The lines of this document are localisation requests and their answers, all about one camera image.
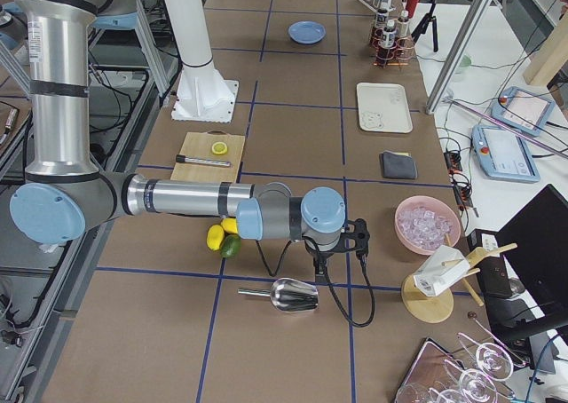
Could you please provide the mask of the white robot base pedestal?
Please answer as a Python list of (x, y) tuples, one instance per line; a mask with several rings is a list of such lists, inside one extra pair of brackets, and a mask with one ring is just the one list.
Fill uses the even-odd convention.
[(182, 63), (172, 118), (228, 123), (239, 83), (217, 70), (209, 43), (202, 0), (164, 0)]

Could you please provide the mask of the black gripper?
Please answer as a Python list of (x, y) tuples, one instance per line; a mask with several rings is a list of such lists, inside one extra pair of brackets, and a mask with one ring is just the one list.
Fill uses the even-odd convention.
[(363, 218), (348, 220), (344, 231), (319, 234), (312, 244), (312, 258), (316, 276), (324, 276), (327, 271), (327, 260), (334, 254), (354, 252), (359, 260), (362, 274), (367, 275), (368, 242), (367, 221)]

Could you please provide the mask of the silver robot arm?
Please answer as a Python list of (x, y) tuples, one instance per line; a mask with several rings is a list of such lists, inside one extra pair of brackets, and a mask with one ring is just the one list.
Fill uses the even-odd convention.
[(232, 217), (240, 237), (303, 241), (318, 276), (335, 253), (365, 263), (369, 233), (346, 217), (343, 197), (318, 187), (295, 197), (279, 183), (254, 186), (147, 179), (108, 172), (90, 156), (88, 29), (132, 28), (138, 0), (15, 0), (27, 17), (35, 157), (10, 200), (29, 239), (63, 244), (122, 216)]

